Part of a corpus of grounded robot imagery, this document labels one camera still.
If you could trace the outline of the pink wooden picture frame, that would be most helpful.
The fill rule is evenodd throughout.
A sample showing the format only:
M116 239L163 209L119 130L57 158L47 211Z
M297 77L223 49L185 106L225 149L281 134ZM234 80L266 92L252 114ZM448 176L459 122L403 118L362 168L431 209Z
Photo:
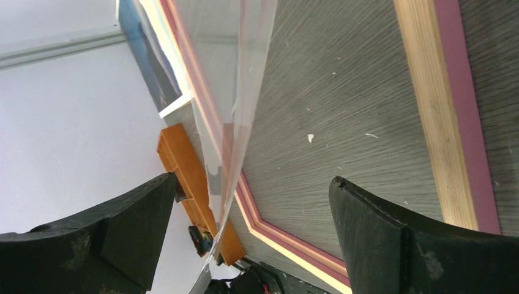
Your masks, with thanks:
M177 51L173 1L161 1ZM393 1L444 220L500 234L457 1ZM478 175L479 168L484 169ZM350 292L344 264L265 222L241 172L235 198L247 230L333 288Z

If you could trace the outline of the clear acrylic sheet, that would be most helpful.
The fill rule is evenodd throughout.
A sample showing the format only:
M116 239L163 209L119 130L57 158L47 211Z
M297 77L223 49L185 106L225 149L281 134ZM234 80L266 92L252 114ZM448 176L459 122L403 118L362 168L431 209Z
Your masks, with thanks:
M192 293L204 293L223 236L252 132L277 1L173 1L178 45L195 100L209 208L216 236Z

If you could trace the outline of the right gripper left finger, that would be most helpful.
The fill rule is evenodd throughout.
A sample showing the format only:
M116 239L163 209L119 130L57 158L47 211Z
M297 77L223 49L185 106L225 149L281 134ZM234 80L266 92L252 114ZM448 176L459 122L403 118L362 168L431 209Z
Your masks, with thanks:
M146 293L176 196L164 173L71 216L1 235L2 293Z

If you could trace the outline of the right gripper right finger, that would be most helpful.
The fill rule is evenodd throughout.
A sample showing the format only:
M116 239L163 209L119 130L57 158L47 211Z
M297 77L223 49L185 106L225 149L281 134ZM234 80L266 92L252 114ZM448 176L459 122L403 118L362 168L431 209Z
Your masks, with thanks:
M329 202L353 293L517 293L518 238L446 224L340 176Z

